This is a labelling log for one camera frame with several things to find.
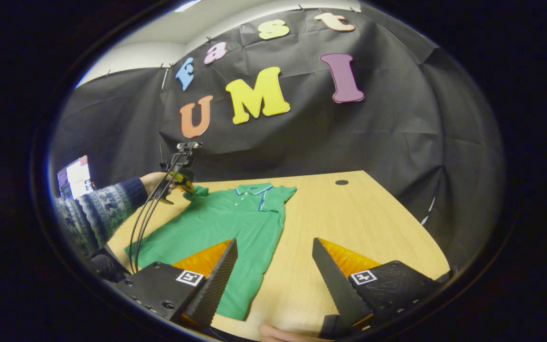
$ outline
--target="white wall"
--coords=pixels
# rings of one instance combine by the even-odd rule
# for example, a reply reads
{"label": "white wall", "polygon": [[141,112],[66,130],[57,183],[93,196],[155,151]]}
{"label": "white wall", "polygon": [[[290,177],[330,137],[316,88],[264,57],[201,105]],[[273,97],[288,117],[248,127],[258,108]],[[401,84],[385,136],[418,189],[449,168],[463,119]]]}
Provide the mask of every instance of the white wall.
{"label": "white wall", "polygon": [[189,41],[185,46],[185,53],[188,54],[195,48],[198,48],[200,45],[204,44],[207,41],[206,37],[216,37],[221,33],[226,32],[236,26],[240,26],[247,21],[258,19],[260,17],[265,17],[265,15],[270,15],[278,13],[281,11],[296,10],[299,9],[300,4],[304,9],[313,9],[313,8],[329,8],[329,9],[344,9],[348,10],[350,7],[356,11],[360,11],[360,2],[355,0],[280,0],[274,2],[268,2],[259,6],[252,7],[251,9],[246,9],[236,15],[227,18],[204,30],[204,32],[196,35],[194,39]]}
{"label": "white wall", "polygon": [[183,44],[169,41],[150,41],[146,43],[135,43],[114,47],[104,54],[93,67],[84,75],[76,87],[111,73],[142,67],[160,67],[176,63],[184,56],[185,46]]}

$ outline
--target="computer monitor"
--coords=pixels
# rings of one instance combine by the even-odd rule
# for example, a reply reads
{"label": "computer monitor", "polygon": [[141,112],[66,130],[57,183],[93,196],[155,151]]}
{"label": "computer monitor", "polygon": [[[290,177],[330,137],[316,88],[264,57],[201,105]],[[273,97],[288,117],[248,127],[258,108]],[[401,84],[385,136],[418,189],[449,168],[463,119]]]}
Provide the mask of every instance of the computer monitor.
{"label": "computer monitor", "polygon": [[61,197],[76,199],[94,191],[87,166],[87,156],[82,156],[57,173]]}

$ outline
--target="table surface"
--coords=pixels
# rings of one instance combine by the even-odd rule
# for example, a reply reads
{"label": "table surface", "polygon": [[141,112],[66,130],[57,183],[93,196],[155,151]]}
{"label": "table surface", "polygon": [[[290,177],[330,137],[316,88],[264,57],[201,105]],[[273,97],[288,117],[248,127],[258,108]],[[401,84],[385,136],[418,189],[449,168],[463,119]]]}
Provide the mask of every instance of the table surface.
{"label": "table surface", "polygon": [[[338,185],[338,180],[348,184]],[[434,239],[389,192],[364,171],[327,173],[260,180],[202,182],[210,192],[239,184],[271,182],[297,187],[286,202],[286,221],[280,242],[245,321],[218,314],[211,326],[252,340],[260,340],[258,326],[317,336],[327,314],[338,314],[332,297],[312,258],[313,238],[323,238],[382,264],[400,260],[436,279],[449,264]],[[145,236],[180,214],[189,205],[180,191],[167,197],[174,205],[159,203]],[[109,247],[130,269],[128,246],[135,212],[119,227]]]}

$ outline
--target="patterned sweater sleeve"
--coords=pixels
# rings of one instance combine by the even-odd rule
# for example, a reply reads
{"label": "patterned sweater sleeve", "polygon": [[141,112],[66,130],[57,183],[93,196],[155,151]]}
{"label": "patterned sweater sleeve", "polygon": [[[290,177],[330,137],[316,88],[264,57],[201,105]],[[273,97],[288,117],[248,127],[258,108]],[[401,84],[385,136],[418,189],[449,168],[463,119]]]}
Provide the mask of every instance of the patterned sweater sleeve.
{"label": "patterned sweater sleeve", "polygon": [[57,209],[72,243],[87,257],[103,247],[146,199],[145,187],[135,177],[77,199],[57,199]]}

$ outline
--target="green polo shirt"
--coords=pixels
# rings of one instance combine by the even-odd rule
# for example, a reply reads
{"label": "green polo shirt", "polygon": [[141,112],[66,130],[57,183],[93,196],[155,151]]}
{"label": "green polo shirt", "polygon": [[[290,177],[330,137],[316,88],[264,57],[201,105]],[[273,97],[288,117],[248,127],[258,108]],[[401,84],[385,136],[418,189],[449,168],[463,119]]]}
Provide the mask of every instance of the green polo shirt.
{"label": "green polo shirt", "polygon": [[143,239],[139,266],[155,261],[173,264],[236,238],[237,261],[217,314],[243,320],[280,240],[284,203],[295,191],[296,187],[274,187],[271,183],[241,185],[213,193],[196,186],[194,195],[184,195],[191,201],[189,206]]}

